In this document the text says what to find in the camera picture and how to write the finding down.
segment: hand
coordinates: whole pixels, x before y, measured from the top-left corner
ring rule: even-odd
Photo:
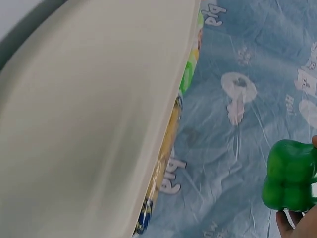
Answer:
[[[317,148],[317,135],[313,136],[312,142]],[[285,212],[276,213],[276,221],[282,238],[315,238],[317,237],[317,206],[313,207],[303,217],[301,212],[289,211],[289,215],[295,225],[293,228]]]

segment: green bell pepper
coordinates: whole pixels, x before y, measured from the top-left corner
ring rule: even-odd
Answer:
[[[262,201],[270,209],[305,212],[317,204],[317,149],[293,140],[278,141],[267,160]]]

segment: plastic sheet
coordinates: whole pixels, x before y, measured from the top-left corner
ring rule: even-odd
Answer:
[[[280,238],[261,189],[281,139],[317,134],[317,2],[205,0],[203,44],[174,145],[177,192],[142,238]]]

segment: colorful packaging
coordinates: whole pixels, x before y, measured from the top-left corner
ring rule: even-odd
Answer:
[[[199,13],[198,17],[198,26],[196,28],[197,38],[195,38],[192,50],[189,55],[188,62],[186,64],[186,68],[183,74],[183,78],[179,87],[179,93],[174,103],[174,108],[171,113],[171,117],[165,132],[165,136],[163,139],[163,143],[161,149],[159,151],[158,160],[155,165],[150,184],[148,186],[148,190],[142,205],[141,213],[134,231],[134,236],[137,234],[142,234],[149,223],[151,218],[152,210],[154,208],[155,202],[157,200],[160,187],[162,185],[165,170],[167,167],[167,163],[172,151],[172,147],[175,142],[178,123],[181,117],[182,112],[182,95],[188,90],[192,83],[192,79],[194,76],[194,71],[197,65],[199,51],[202,44],[202,36],[203,36],[203,24],[204,19],[201,13]]]

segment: white lid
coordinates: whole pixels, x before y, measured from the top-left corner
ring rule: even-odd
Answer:
[[[69,0],[0,74],[0,237],[130,238],[199,1]]]

